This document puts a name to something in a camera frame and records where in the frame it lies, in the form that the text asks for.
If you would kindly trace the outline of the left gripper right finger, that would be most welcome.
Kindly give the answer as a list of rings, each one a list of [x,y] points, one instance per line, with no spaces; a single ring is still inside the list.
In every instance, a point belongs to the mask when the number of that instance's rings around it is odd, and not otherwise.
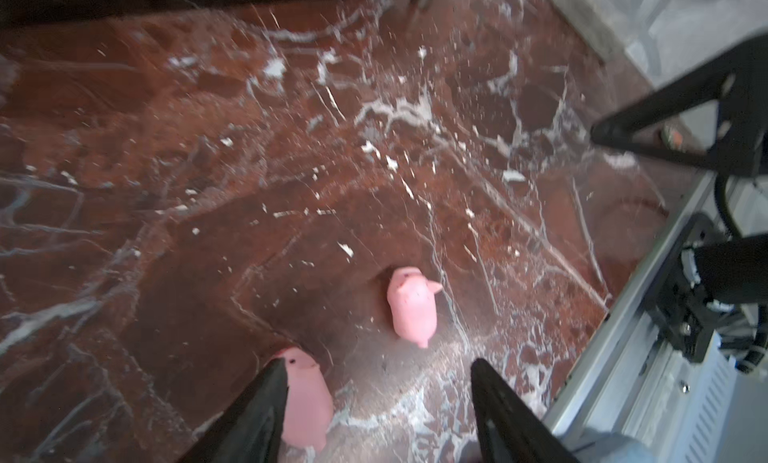
[[[473,361],[470,375],[484,462],[578,462],[487,360]]]

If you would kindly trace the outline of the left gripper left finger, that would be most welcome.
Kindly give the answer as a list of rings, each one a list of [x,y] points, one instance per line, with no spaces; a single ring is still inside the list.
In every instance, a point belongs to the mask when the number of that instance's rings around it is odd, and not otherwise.
[[[288,389],[285,360],[271,360],[180,460],[277,461]]]

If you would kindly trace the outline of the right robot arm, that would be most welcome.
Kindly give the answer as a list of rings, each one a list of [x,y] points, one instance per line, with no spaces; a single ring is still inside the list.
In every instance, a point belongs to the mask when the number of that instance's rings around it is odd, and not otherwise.
[[[696,116],[692,143],[670,144],[651,128]],[[714,200],[729,241],[695,251],[701,284],[731,304],[767,301],[767,236],[746,236],[729,206],[727,185],[767,173],[767,36],[756,34],[592,126],[592,141],[714,174]]]

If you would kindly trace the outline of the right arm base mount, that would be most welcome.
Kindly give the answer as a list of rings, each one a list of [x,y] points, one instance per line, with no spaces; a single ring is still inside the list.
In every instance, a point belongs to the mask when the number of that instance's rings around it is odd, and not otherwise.
[[[691,363],[714,335],[742,373],[767,357],[767,235],[729,238],[705,213],[675,238],[642,299],[660,333]]]

